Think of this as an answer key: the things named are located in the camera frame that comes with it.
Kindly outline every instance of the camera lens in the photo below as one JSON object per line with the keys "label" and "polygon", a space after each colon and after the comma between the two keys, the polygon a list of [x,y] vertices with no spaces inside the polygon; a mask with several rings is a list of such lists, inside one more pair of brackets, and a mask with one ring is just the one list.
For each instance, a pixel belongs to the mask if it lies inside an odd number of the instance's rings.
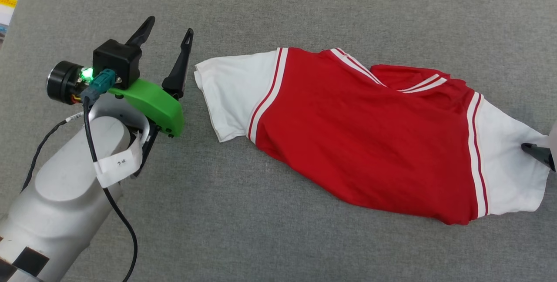
{"label": "camera lens", "polygon": [[79,95],[81,91],[77,80],[82,68],[83,66],[69,61],[56,64],[46,79],[48,97],[64,104],[75,104],[71,95]]}

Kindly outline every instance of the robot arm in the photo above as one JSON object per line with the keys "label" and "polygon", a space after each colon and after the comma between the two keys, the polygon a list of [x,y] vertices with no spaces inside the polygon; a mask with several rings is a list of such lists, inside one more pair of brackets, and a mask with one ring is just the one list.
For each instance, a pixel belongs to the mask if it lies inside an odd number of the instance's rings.
{"label": "robot arm", "polygon": [[49,97],[75,104],[101,71],[116,72],[115,87],[101,95],[89,113],[100,165],[93,164],[81,129],[30,180],[0,222],[0,282],[60,281],[113,209],[107,198],[115,205],[122,195],[119,182],[106,185],[98,176],[103,159],[128,151],[132,143],[139,145],[141,166],[134,167],[135,178],[159,131],[170,137],[181,133],[184,119],[177,99],[183,96],[193,31],[187,31],[178,61],[161,88],[139,79],[140,46],[154,21],[149,17],[126,44],[108,40],[97,48],[92,68],[62,61],[48,76]]}

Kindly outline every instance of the black and white checkered pattern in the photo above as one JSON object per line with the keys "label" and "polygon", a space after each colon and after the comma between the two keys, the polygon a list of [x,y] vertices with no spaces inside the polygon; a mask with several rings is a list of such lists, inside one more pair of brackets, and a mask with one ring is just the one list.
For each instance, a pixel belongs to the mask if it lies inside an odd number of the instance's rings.
{"label": "black and white checkered pattern", "polygon": [[37,278],[48,262],[43,254],[0,237],[0,282],[40,282]]}

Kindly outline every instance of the label tag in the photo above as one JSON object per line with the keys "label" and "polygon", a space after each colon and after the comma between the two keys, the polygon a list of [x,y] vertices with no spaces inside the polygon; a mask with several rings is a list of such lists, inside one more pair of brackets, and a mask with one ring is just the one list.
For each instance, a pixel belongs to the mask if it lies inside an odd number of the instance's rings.
{"label": "label tag", "polygon": [[106,188],[118,183],[139,170],[143,161],[143,150],[139,141],[141,141],[141,134],[138,134],[125,151],[93,163],[101,187]]}

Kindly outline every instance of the cable connector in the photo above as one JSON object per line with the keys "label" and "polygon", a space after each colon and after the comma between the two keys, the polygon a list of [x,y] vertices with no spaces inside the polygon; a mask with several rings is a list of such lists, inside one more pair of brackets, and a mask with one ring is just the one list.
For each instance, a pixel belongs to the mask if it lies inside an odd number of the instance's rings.
{"label": "cable connector", "polygon": [[107,92],[116,84],[116,72],[114,70],[102,70],[81,92],[81,98],[89,97],[89,106],[92,106],[101,95]]}

